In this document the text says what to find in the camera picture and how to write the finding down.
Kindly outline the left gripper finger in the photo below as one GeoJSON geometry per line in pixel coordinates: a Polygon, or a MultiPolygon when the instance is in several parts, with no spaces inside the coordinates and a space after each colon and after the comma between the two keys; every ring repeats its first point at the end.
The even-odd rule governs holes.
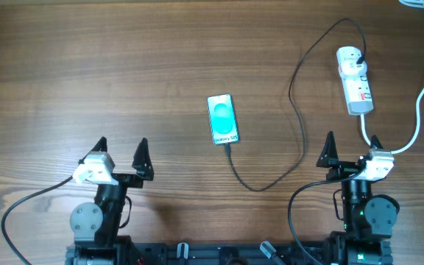
{"type": "MultiPolygon", "coordinates": [[[[107,139],[106,137],[102,136],[98,142],[96,143],[96,145],[91,149],[92,152],[107,152],[107,139]]],[[[84,159],[87,158],[88,154],[90,152],[88,152],[82,159],[80,159],[78,161],[78,164],[83,164],[84,163],[84,159]]]]}
{"type": "Polygon", "coordinates": [[[149,155],[149,145],[146,138],[142,138],[138,144],[135,154],[133,155],[132,167],[136,170],[136,174],[148,181],[154,179],[154,169],[149,155]]]}

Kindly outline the cyan screen smartphone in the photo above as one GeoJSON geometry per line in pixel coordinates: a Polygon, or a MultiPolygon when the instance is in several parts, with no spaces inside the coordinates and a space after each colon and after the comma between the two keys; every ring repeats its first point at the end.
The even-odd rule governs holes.
{"type": "Polygon", "coordinates": [[[239,130],[232,96],[222,94],[207,98],[211,134],[215,145],[239,141],[239,130]]]}

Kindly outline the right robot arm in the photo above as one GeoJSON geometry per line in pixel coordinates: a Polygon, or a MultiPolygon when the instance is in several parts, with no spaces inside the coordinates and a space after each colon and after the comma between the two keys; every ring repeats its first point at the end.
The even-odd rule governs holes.
{"type": "Polygon", "coordinates": [[[376,136],[370,149],[356,162],[340,160],[333,132],[327,134],[317,166],[327,168],[327,181],[342,185],[344,231],[333,231],[323,247],[324,264],[391,265],[389,239],[400,211],[399,203],[384,194],[374,195],[371,185],[385,179],[395,159],[376,136]]]}

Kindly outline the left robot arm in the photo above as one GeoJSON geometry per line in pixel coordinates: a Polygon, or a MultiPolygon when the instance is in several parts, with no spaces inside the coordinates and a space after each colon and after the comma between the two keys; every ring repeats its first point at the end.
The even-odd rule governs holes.
{"type": "Polygon", "coordinates": [[[82,203],[71,213],[74,244],[66,250],[66,265],[143,263],[131,237],[118,232],[129,222],[121,220],[125,204],[132,202],[127,189],[142,188],[145,180],[154,178],[148,140],[143,138],[133,155],[133,173],[115,173],[114,167],[105,137],[79,160],[73,178],[77,183],[96,184],[97,191],[93,202],[82,203]]]}

